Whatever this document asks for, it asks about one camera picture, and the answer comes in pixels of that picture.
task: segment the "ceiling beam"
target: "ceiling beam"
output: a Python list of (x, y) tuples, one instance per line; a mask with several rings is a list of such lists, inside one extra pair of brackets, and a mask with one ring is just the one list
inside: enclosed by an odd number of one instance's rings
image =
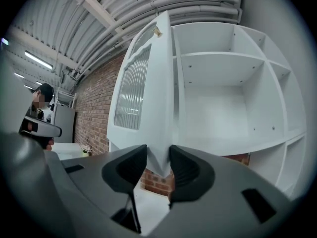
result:
[(56, 50), (48, 47), (44, 43), (36, 40), (35, 38), (31, 37), (30, 35), (24, 33), (23, 31), (19, 30), (16, 27), (10, 27), (7, 31), (7, 34), (12, 36), (14, 39), (18, 40), (19, 42), (25, 43), (28, 46), (31, 46), (32, 48), (38, 50), (41, 53), (44, 53), (46, 56), (57, 60), (57, 62), (62, 63), (69, 68), (76, 68), (77, 63), (73, 60), (69, 59), (66, 56), (63, 56), (62, 54), (58, 53)]
[[(105, 28), (114, 25), (116, 21), (114, 18), (103, 8), (103, 6), (97, 0), (85, 0), (83, 2), (83, 7), (90, 12)], [(122, 28), (116, 28), (112, 34), (116, 35), (122, 32)]]

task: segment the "fluorescent light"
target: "fluorescent light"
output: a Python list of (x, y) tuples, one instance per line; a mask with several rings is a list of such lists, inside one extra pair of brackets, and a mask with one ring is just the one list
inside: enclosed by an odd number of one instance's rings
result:
[(34, 56), (33, 54), (25, 51), (24, 54), (29, 57), (30, 59), (33, 59), (34, 61), (37, 61), (38, 63), (40, 63), (41, 65), (44, 65), (45, 67), (49, 68), (49, 69), (53, 69), (53, 66), (51, 66), (50, 64), (44, 62), (43, 60), (37, 58), (36, 56)]
[(1, 41), (2, 41), (4, 44), (9, 45), (9, 41), (6, 40), (5, 38), (1, 38)]
[(18, 73), (14, 73), (14, 74), (17, 75), (18, 77), (24, 78), (23, 76), (21, 76), (21, 75), (18, 74)]

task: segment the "brick wall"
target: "brick wall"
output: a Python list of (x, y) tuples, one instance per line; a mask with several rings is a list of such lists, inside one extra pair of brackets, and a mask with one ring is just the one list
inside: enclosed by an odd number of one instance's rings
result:
[[(76, 89), (77, 112), (75, 122), (75, 142), (90, 145), (93, 155), (107, 153), (109, 142), (106, 138), (108, 115), (115, 82), (120, 70), (123, 55), (113, 58), (89, 75)], [(248, 164), (247, 154), (227, 156), (228, 158)], [(149, 170), (141, 177), (141, 187), (168, 196), (172, 191), (172, 174), (162, 178)]]

